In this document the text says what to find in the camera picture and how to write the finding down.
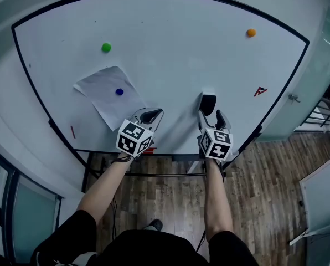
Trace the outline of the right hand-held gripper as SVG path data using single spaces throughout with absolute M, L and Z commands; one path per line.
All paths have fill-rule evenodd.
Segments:
M 221 162 L 229 162 L 237 157 L 238 150 L 234 149 L 234 138 L 230 132 L 231 125 L 221 110 L 216 111 L 215 129 L 210 129 L 207 118 L 201 109 L 198 110 L 200 151 L 206 158 Z

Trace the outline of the black metal railing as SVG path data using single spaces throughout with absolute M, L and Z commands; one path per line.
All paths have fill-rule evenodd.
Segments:
M 330 132 L 330 98 L 321 97 L 301 126 L 315 132 Z

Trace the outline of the black whiteboard eraser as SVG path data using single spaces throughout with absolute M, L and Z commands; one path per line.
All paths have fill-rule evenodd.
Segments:
M 199 108 L 204 116 L 209 116 L 216 105 L 216 94 L 213 91 L 202 91 L 199 98 Z

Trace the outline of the person's right forearm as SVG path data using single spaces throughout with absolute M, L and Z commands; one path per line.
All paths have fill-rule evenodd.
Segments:
M 233 219 L 219 166 L 206 158 L 204 222 L 207 242 L 222 231 L 233 232 Z

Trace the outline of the frosted glass door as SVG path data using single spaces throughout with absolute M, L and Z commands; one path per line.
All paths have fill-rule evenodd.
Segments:
M 330 8 L 324 15 L 322 31 L 299 82 L 289 94 L 298 96 L 300 103 L 287 101 L 266 129 L 256 139 L 258 142 L 287 139 L 316 106 L 330 84 Z

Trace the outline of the person's black shirt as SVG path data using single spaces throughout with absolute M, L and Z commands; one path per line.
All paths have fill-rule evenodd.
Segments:
M 34 251 L 30 266 L 259 266 L 246 244 L 224 231 L 209 242 L 209 259 L 191 243 L 154 230 L 126 230 L 96 251 L 96 222 L 76 211 Z

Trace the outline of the person's dark shoe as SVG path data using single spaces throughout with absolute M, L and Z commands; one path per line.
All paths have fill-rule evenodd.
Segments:
M 163 228 L 163 223 L 160 219 L 154 219 L 147 227 L 144 227 L 143 230 L 153 230 L 161 231 Z

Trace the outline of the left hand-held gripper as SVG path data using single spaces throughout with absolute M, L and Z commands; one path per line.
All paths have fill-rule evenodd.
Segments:
M 116 148 L 132 157 L 139 156 L 150 147 L 163 115 L 164 111 L 160 108 L 139 109 L 119 128 Z

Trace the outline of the black framed whiteboard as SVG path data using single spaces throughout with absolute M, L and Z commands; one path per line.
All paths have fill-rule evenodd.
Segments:
M 249 38 L 246 31 L 256 30 Z M 74 84 L 119 67 L 164 117 L 158 155 L 196 155 L 202 91 L 216 94 L 242 152 L 308 49 L 302 34 L 237 0 L 61 0 L 12 25 L 26 76 L 55 132 L 78 155 L 116 151 L 112 131 Z M 109 43 L 108 53 L 101 46 Z M 258 87 L 266 92 L 254 97 Z M 70 125 L 73 126 L 73 138 Z

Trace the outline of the person's left forearm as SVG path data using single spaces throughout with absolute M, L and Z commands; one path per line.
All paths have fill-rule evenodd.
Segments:
M 84 194 L 77 210 L 87 212 L 99 224 L 133 160 L 132 156 L 120 153 Z

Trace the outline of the white paper sheet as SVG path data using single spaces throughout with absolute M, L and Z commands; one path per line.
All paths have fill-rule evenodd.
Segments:
M 112 131 L 136 111 L 146 107 L 126 74 L 117 66 L 99 70 L 79 80 L 74 88 L 91 101 Z M 123 95 L 115 93 L 118 88 L 124 90 Z

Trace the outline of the black framed glass partition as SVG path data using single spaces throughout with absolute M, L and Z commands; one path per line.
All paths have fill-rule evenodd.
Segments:
M 61 199 L 0 154 L 0 265 L 27 265 L 59 224 Z

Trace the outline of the white panel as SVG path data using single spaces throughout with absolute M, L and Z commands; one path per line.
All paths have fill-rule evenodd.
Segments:
M 306 266 L 330 266 L 330 160 L 300 181 L 307 229 L 289 242 L 307 243 Z

